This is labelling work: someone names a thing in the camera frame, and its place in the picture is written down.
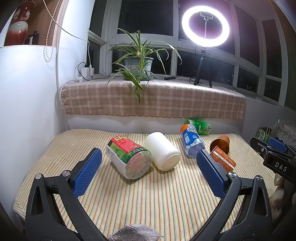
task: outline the ring light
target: ring light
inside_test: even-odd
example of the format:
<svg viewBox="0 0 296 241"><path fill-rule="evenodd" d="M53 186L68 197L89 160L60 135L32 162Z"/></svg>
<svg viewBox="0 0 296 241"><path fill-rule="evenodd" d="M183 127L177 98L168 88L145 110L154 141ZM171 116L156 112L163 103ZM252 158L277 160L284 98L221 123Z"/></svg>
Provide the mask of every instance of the ring light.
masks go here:
<svg viewBox="0 0 296 241"><path fill-rule="evenodd" d="M189 27L189 20L193 14L197 12L209 12L210 14L215 15L222 24L222 33L219 37L215 39L206 39L197 36ZM229 25L226 18L216 9L213 9L208 6L195 6L188 9L182 18L182 27L185 34L190 38L194 43L201 45L203 47L215 47L226 41L229 35Z"/></svg>

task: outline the fuzzy gray object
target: fuzzy gray object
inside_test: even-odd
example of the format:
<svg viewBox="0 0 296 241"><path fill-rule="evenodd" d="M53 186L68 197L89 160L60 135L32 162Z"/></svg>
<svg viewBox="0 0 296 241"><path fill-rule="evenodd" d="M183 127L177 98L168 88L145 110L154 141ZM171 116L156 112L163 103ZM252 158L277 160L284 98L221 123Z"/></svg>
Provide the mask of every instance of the fuzzy gray object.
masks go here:
<svg viewBox="0 0 296 241"><path fill-rule="evenodd" d="M108 238L109 241L158 241L161 235L155 229L142 224L126 226Z"/></svg>

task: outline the barcode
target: barcode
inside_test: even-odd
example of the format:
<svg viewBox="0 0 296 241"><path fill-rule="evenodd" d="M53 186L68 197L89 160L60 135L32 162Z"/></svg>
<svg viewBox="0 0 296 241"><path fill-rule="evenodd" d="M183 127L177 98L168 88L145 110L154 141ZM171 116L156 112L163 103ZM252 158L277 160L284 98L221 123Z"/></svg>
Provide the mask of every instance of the barcode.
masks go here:
<svg viewBox="0 0 296 241"><path fill-rule="evenodd" d="M189 142L189 137L188 136L185 137L185 142L186 142L186 144Z"/></svg>

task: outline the window pane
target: window pane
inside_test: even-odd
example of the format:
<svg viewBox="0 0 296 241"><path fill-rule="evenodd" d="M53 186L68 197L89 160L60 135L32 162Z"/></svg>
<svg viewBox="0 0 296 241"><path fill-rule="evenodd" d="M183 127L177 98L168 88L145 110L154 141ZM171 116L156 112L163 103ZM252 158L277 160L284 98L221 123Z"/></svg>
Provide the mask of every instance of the window pane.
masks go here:
<svg viewBox="0 0 296 241"><path fill-rule="evenodd" d="M281 83L275 80L266 79L264 96L279 101L279 93L281 91Z"/></svg>
<svg viewBox="0 0 296 241"><path fill-rule="evenodd" d="M263 21L266 41L267 69L266 74L281 78L281 43L274 20Z"/></svg>
<svg viewBox="0 0 296 241"><path fill-rule="evenodd" d="M166 60L166 58L168 56L166 51L165 50L159 51L159 54L163 57L162 61L163 61L163 65L165 67L166 74L170 75L170 65L171 65L172 51L168 50L168 53L169 53L169 57ZM113 50L112 51L112 63L114 63L116 60L118 60L121 56L123 56L125 54L126 54L126 52ZM149 57L153 58L153 62L152 62L152 66L151 66L151 72L153 74L164 74L165 72L163 70L161 62L157 58L157 55L154 53ZM120 69L120 66L116 65L116 64L113 64L112 65L112 73L115 73L115 70L117 70L117 69Z"/></svg>
<svg viewBox="0 0 296 241"><path fill-rule="evenodd" d="M237 87L245 90L257 92L259 77L239 68L239 76L237 79Z"/></svg>
<svg viewBox="0 0 296 241"><path fill-rule="evenodd" d="M239 24L240 57L260 67L259 38L256 20L235 6Z"/></svg>
<svg viewBox="0 0 296 241"><path fill-rule="evenodd" d="M182 58L182 64L180 65L181 61L178 59L177 76L184 75L187 77L195 77L198 63L200 61L200 55L184 51L179 51L179 54ZM207 68L203 66L201 79L209 80L210 78L213 82L232 85L233 65L211 58L207 58L207 64L210 68L210 74L208 73Z"/></svg>
<svg viewBox="0 0 296 241"><path fill-rule="evenodd" d="M130 33L172 36L173 0L122 0L118 27Z"/></svg>
<svg viewBox="0 0 296 241"><path fill-rule="evenodd" d="M102 24L107 0L96 0L91 15L89 30L101 37Z"/></svg>
<svg viewBox="0 0 296 241"><path fill-rule="evenodd" d="M234 32L233 23L230 12L229 3L224 0L179 0L179 39L190 40L183 31L182 17L183 14L191 7L194 6L209 6L217 9L227 19L230 26L230 34L228 39L221 45L217 46L218 49L224 50L228 53L235 54L234 52ZM203 37L205 33L205 21L200 16L200 12L195 13L191 18L189 25L192 31L198 36ZM214 16L212 20L207 22L207 38L214 39L222 32L222 25L220 21Z"/></svg>
<svg viewBox="0 0 296 241"><path fill-rule="evenodd" d="M91 65L94 68L94 74L99 73L99 59L100 59L100 45L89 41L89 55L91 58ZM86 53L86 66L89 67L89 56Z"/></svg>

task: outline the tripod leg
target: tripod leg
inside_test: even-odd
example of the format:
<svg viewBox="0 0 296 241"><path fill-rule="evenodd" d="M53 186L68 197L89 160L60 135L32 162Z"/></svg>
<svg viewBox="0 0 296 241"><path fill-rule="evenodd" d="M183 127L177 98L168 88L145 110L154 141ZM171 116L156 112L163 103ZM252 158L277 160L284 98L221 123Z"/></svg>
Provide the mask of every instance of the tripod leg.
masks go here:
<svg viewBox="0 0 296 241"><path fill-rule="evenodd" d="M212 75L211 75L210 66L209 66L209 63L207 61L206 61L205 65L206 65L206 69L207 69L207 75L208 75L209 85L212 88Z"/></svg>
<svg viewBox="0 0 296 241"><path fill-rule="evenodd" d="M204 60L205 59L203 57L200 58L200 63L198 65L198 69L197 69L197 73L196 73L194 85L198 85L199 82L200 82L200 76L201 76L201 73L202 73L202 65L203 65Z"/></svg>

